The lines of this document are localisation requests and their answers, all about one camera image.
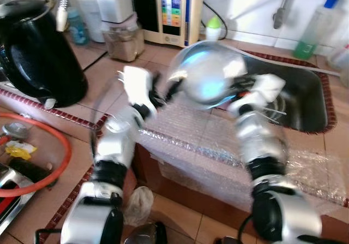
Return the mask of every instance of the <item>orange gas hose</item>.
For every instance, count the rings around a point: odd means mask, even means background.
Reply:
[[[10,141],[11,140],[11,137],[10,136],[2,136],[1,138],[0,138],[0,146],[2,145],[2,144],[5,144],[6,142],[8,142],[8,141]]]
[[[59,175],[66,169],[71,159],[71,146],[69,141],[66,139],[66,137],[61,132],[55,130],[54,128],[46,124],[43,124],[36,120],[22,117],[17,114],[0,112],[0,117],[14,118],[16,120],[21,120],[21,121],[33,124],[54,135],[63,144],[65,149],[65,156],[61,165],[58,167],[58,169],[54,170],[51,174],[49,174],[49,176],[27,187],[17,188],[17,189],[0,189],[0,197],[3,197],[3,198],[16,197],[16,196],[28,194],[30,192],[38,191],[39,189],[42,189],[43,187],[52,183],[56,178],[58,178]]]

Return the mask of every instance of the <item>black electric kettle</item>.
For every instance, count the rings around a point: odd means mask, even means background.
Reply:
[[[72,105],[87,92],[78,61],[41,0],[0,0],[0,70],[46,108]]]

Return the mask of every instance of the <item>white tube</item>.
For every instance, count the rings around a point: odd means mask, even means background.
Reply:
[[[239,53],[241,53],[242,55],[247,55],[249,57],[253,57],[257,60],[260,60],[260,61],[265,61],[265,62],[268,62],[268,63],[272,63],[272,64],[277,64],[277,65],[281,65],[281,66],[287,66],[287,67],[294,67],[294,68],[302,68],[302,69],[307,69],[307,70],[311,70],[311,71],[314,71],[314,72],[319,72],[319,73],[325,73],[325,74],[328,74],[328,75],[332,75],[332,76],[340,76],[340,73],[339,72],[334,72],[334,71],[330,71],[330,70],[325,70],[325,69],[320,69],[320,68],[312,68],[312,67],[306,67],[306,66],[299,66],[299,65],[294,65],[294,64],[289,64],[289,63],[285,63],[285,62],[279,62],[279,61],[274,61],[274,60],[269,60],[269,59],[265,59],[265,58],[262,58],[262,57],[257,57],[257,56],[254,56],[252,54],[249,54],[247,52],[244,52],[240,49],[237,49],[236,47],[233,47],[233,46],[227,46],[228,48],[232,49],[232,50],[235,50]]]
[[[63,32],[65,30],[65,25],[67,24],[68,12],[63,7],[58,7],[56,15],[56,30]]]

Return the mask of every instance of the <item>bubble wrap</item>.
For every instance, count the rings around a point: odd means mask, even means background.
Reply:
[[[238,153],[234,120],[222,111],[198,111],[174,103],[147,123],[139,137],[159,161],[163,176],[249,211],[251,178]],[[344,206],[347,192],[336,156],[314,150],[289,150],[287,175],[321,214]]]

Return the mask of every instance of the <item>green bottle cap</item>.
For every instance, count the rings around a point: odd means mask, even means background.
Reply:
[[[209,27],[209,28],[220,28],[220,26],[221,26],[221,23],[217,16],[214,16],[213,18],[211,18],[206,24],[206,27]]]

